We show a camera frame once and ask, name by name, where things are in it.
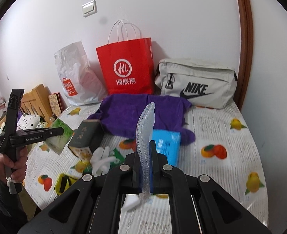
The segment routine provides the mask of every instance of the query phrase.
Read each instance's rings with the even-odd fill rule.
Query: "patterned pillow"
[[[23,114],[18,123],[17,128],[21,130],[25,129],[35,129],[37,125],[40,123],[40,116],[35,114]]]

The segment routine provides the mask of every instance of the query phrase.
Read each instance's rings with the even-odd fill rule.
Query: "nike swoosh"
[[[197,98],[197,97],[201,97],[201,96],[206,96],[206,95],[213,94],[213,93],[214,93],[214,92],[212,92],[212,93],[206,93],[206,94],[185,95],[184,89],[183,89],[183,90],[180,92],[179,97],[185,98],[185,99],[190,99],[190,98]]]

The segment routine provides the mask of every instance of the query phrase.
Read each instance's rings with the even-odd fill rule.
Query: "person's arm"
[[[26,162],[28,150],[24,148],[20,151],[20,159],[13,163],[8,156],[0,154],[0,221],[10,233],[17,231],[27,223],[27,216],[22,209],[18,194],[10,194],[6,185],[5,169],[7,165],[16,169],[11,175],[12,179],[18,183],[22,182],[26,176]]]

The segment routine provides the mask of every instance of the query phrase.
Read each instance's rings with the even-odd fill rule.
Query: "fruit pattern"
[[[265,185],[260,181],[258,173],[251,172],[247,178],[245,195],[250,192],[256,193],[261,187],[265,187]]]
[[[157,194],[157,197],[161,199],[168,199],[168,194]]]
[[[49,178],[47,175],[41,175],[38,177],[38,182],[41,185],[44,185],[44,190],[46,192],[49,191],[49,189],[52,187],[53,184],[53,180],[51,178]]]
[[[84,162],[82,160],[78,161],[76,165],[70,167],[70,169],[75,169],[79,173],[83,173],[84,170],[89,171],[92,166],[90,162]]]
[[[132,149],[134,152],[136,151],[136,140],[127,139],[120,142],[119,147],[121,149]]]
[[[68,113],[68,115],[76,115],[76,114],[80,114],[80,111],[81,111],[81,108],[80,107],[77,107],[75,109],[73,109],[71,112]]]
[[[241,130],[246,128],[247,127],[242,125],[242,123],[237,118],[232,119],[230,122],[230,129]]]
[[[225,159],[227,158],[227,150],[224,146],[220,144],[210,144],[201,149],[201,155],[204,158],[211,158],[213,156],[216,156],[219,159]]]
[[[47,152],[49,152],[49,147],[48,147],[46,144],[40,145],[39,148],[40,148],[42,151],[47,151]]]

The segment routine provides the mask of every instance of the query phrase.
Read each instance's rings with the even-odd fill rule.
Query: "nike logo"
[[[200,96],[206,96],[206,95],[209,95],[209,94],[213,94],[212,93],[203,93],[203,94],[196,94],[196,95],[185,95],[185,93],[183,92],[183,90],[180,92],[179,94],[179,97],[181,98],[185,98],[185,99],[190,99],[190,98],[196,98],[196,97],[200,97]]]
[[[186,88],[180,92],[179,96],[181,98],[190,99],[190,98],[196,98],[196,97],[200,97],[200,96],[204,96],[204,95],[213,94],[213,92],[212,93],[205,93],[207,88],[208,88],[208,85],[206,85],[206,84],[189,82],[188,85],[186,86]],[[196,94],[185,95],[184,92],[196,93]]]

